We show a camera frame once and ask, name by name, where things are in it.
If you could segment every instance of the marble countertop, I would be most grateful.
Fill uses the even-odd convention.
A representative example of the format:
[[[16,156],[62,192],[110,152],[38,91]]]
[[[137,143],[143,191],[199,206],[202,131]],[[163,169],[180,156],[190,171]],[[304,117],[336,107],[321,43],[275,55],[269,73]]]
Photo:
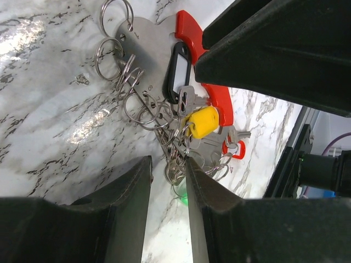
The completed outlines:
[[[103,34],[94,0],[0,3],[0,195],[70,204],[108,184],[135,159],[152,155],[143,262],[192,262],[188,209],[171,191],[155,134],[128,121],[111,82],[100,79],[94,52]],[[124,20],[110,4],[106,28]],[[185,9],[205,28],[231,0],[131,0],[135,16],[161,22]],[[112,56],[103,67],[115,66]],[[192,80],[201,95],[202,88]],[[244,160],[221,181],[245,198],[262,197],[301,107],[230,89],[238,130],[250,130]],[[132,110],[141,105],[135,99]]]

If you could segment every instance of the yellow key cap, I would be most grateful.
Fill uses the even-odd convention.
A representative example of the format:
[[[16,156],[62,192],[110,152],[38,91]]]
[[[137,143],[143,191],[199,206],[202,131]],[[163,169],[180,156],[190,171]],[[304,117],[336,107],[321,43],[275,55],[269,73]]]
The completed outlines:
[[[193,122],[194,125],[190,126],[191,133],[196,139],[202,139],[219,126],[219,114],[216,108],[210,106],[203,108],[197,112],[194,112],[189,122]]]

